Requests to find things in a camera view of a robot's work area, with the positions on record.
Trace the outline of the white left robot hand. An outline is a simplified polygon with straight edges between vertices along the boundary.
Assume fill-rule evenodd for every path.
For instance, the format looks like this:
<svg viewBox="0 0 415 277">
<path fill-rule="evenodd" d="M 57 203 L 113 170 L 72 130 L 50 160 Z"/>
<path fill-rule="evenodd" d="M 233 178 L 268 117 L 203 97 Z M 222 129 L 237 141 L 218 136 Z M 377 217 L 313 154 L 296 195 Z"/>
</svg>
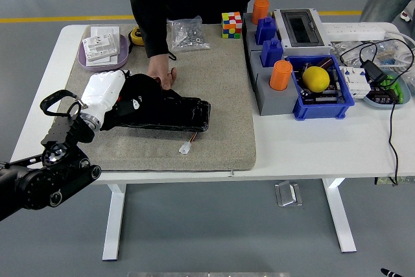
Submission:
<svg viewBox="0 0 415 277">
<path fill-rule="evenodd" d="M 122 70 L 102 72 L 90 77 L 82 94 L 84 104 L 80 116 L 91 128 L 99 130 L 104 124 L 105 115 L 112 112 L 115 116 L 124 116 L 135 112 L 141 106 L 138 99 L 121 97 L 121 90 L 130 73 Z"/>
</svg>

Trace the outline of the person's right hand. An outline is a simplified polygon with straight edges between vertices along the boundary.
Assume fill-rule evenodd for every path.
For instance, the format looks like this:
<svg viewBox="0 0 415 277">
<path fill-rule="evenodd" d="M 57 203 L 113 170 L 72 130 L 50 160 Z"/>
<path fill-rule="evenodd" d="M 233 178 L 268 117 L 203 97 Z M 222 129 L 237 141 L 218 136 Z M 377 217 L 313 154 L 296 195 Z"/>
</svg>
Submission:
<svg viewBox="0 0 415 277">
<path fill-rule="evenodd" d="M 162 88 L 169 90 L 176 80 L 177 70 L 175 67 L 169 69 L 169 56 L 167 54 L 159 54 L 150 57 L 147 75 L 158 78 Z"/>
</svg>

